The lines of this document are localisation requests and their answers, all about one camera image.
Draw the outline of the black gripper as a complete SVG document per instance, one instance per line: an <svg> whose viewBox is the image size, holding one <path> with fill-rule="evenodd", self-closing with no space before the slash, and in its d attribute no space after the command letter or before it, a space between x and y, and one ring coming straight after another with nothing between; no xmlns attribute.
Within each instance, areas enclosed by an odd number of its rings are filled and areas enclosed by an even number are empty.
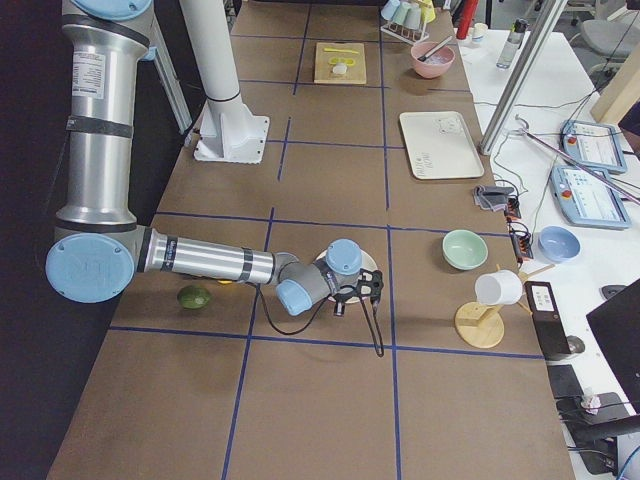
<svg viewBox="0 0 640 480"><path fill-rule="evenodd" d="M336 303L334 307L334 316L344 317L346 313L346 304L352 299L351 293L336 293L332 296L333 301Z"/></svg>

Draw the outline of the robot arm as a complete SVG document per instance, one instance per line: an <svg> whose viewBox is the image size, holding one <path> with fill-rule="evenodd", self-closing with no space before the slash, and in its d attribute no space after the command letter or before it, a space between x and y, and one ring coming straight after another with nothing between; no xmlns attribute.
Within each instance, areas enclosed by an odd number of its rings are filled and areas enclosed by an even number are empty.
<svg viewBox="0 0 640 480"><path fill-rule="evenodd" d="M60 295L108 300L137 272L160 270L254 285L271 284L298 315L326 298L358 290L360 247L332 242L304 264L289 253L261 252L177 236L142 226L128 207L137 65L158 28L150 1L66 1L62 28L73 52L66 204L46 275Z"/></svg>

